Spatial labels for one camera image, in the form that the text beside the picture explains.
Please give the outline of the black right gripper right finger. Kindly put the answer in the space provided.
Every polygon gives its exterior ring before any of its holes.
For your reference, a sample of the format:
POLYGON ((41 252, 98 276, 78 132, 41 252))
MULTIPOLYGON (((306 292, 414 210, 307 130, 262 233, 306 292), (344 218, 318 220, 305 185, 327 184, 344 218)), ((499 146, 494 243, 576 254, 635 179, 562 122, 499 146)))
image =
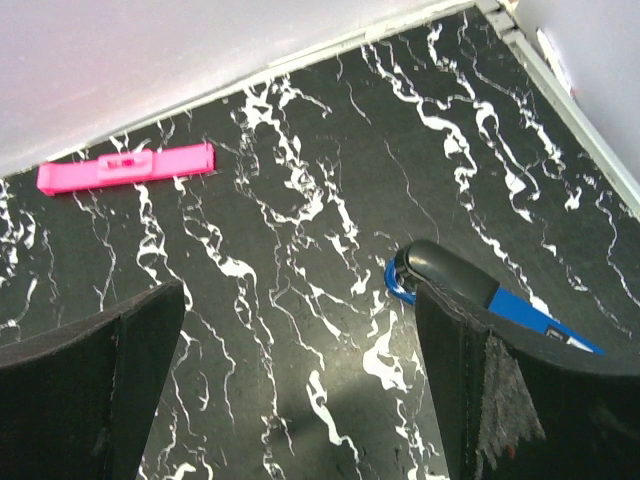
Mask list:
POLYGON ((453 479, 635 479, 639 367, 566 345, 435 283, 415 320, 453 479))

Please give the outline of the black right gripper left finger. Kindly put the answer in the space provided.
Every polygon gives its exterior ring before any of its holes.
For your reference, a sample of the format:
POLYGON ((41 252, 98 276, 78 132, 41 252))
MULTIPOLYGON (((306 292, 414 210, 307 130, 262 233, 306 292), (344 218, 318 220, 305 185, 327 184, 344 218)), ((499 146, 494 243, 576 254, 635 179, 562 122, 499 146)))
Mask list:
POLYGON ((2 478, 135 478, 184 317, 175 280, 2 347, 2 478))

